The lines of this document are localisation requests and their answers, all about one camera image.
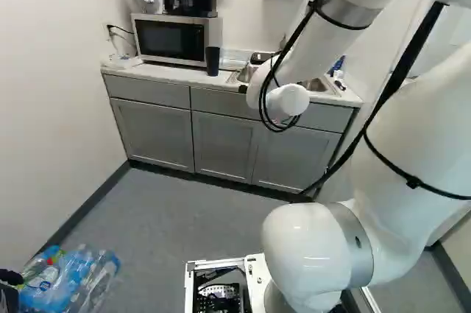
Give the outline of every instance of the cabinet door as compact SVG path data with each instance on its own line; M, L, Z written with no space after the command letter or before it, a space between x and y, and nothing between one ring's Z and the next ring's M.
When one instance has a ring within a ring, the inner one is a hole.
M111 99L129 158L194 171L189 110Z
M260 135L252 120L192 112L196 172L249 183Z
M264 130L252 183L297 193L327 167L341 134L293 127L284 133Z

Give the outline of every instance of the black baseboard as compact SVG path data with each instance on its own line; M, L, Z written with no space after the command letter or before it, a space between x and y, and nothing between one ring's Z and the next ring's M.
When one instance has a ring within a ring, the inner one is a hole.
M60 245L62 241L72 232L82 219L87 216L96 204L98 204L108 192L119 182L119 180L131 168L128 161L124 162L108 179L75 211L67 221L52 235L51 238L36 253L43 252L47 247Z
M431 247L431 252L443 276L447 279L451 289L455 292L464 312L471 312L470 289L464 283L463 278L447 254L447 251L443 248L442 243L440 241L435 243Z
M297 194L288 193L286 191L266 189L260 186L238 183L231 180L219 179L216 177L211 177L209 175L199 175L197 173L188 173L188 172L179 171L176 169L164 168L161 166L156 166L154 164L144 163L140 161L130 160L130 165L132 168L141 169L141 170L152 172L152 173L157 173L159 175L168 175L168 176L177 177L180 179L210 184L212 186L220 186L222 188L229 188L229 189L233 189L237 191L243 191L245 193L258 195L261 197L269 197L272 199L282 200L289 203L312 202L312 198L310 197L300 197Z

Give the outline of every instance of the sink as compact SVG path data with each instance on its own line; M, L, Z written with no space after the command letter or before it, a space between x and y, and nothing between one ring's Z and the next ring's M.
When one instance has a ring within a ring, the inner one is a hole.
M328 90L327 86L319 78L300 82L300 85L306 90L313 92L326 92Z
M234 71L229 79L228 83L237 83L242 82L248 84L252 79L253 73L257 70L257 66L245 65L245 67L240 71Z
M228 83L244 83L248 84L252 79L253 73L257 70L257 66L245 65L240 71L234 71L229 79ZM317 92L321 94L336 95L335 90L329 85L324 78L315 78L309 81L299 82L298 85L303 86L306 90L311 92Z

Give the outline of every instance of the black cup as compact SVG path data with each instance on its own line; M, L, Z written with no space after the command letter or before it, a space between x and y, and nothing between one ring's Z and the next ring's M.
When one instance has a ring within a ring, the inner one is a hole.
M206 72L209 76L218 76L220 54L221 48L219 48L218 46L206 47Z

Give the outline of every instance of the kitchen counter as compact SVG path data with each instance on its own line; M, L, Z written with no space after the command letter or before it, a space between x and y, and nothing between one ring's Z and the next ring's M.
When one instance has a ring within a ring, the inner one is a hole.
M134 79L151 80L158 82L173 83L176 85L187 85L191 87L212 88L215 90L237 92L242 83L228 82L233 71L219 70L219 75L211 77L204 70L193 70L190 68L175 68L171 66L159 66L153 64L141 64L132 68L122 70L102 67L103 74L110 74ZM341 105L345 107L359 108L363 105L362 100L351 88L340 91L333 83L330 87L336 95L322 92L310 92L311 102L325 103L329 105Z

